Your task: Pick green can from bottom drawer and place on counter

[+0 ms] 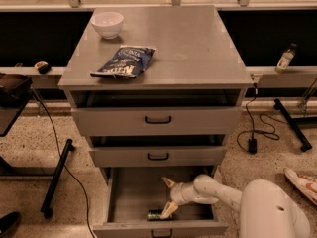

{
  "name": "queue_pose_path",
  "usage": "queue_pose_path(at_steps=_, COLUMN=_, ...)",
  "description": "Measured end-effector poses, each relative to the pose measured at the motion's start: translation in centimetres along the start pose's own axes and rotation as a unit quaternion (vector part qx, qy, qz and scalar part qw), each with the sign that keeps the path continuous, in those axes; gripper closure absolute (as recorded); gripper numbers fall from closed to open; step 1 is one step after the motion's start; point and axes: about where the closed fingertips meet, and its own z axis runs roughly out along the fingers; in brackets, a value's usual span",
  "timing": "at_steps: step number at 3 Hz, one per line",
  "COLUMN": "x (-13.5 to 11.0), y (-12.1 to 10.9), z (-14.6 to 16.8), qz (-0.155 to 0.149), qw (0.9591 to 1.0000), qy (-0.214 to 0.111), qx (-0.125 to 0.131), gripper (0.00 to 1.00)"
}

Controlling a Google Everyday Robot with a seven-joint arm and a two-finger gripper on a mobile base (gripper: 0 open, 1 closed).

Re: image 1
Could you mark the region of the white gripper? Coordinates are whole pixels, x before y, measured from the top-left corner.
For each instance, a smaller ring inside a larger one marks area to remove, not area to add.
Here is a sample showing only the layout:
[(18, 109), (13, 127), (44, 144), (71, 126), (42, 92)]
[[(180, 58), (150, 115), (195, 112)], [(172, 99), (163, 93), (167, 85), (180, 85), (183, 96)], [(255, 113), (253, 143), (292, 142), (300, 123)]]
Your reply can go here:
[(192, 182), (174, 182), (173, 180), (163, 177), (162, 180), (170, 188), (170, 201), (168, 201), (160, 215), (161, 219), (168, 219), (179, 205), (192, 202), (197, 195)]

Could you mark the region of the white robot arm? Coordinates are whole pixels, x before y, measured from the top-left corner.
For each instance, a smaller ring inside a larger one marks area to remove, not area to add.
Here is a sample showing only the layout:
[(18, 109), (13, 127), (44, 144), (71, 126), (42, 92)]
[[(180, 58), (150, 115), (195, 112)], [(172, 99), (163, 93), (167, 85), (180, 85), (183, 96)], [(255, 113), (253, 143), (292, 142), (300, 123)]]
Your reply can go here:
[(240, 216), (240, 238), (309, 238), (310, 223), (303, 210), (275, 183), (257, 179), (242, 191), (218, 183), (207, 175), (193, 182), (175, 182), (163, 177), (170, 189), (160, 216), (170, 217), (180, 205), (221, 201)]

